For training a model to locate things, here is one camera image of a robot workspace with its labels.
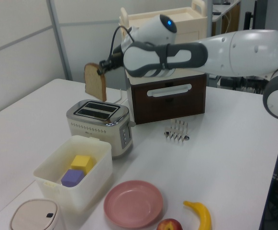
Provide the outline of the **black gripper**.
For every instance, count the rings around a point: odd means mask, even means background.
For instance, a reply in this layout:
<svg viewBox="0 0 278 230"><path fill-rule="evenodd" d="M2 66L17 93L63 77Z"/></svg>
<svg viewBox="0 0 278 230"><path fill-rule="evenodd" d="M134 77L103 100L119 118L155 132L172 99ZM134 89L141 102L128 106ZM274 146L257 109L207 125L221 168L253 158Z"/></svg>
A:
<svg viewBox="0 0 278 230"><path fill-rule="evenodd" d="M105 74L106 71L110 71L113 69L117 69L119 67L123 67L123 51L122 51L122 46L119 45L115 47L107 60L102 60L99 62L98 70L97 73L98 75L103 75Z"/></svg>

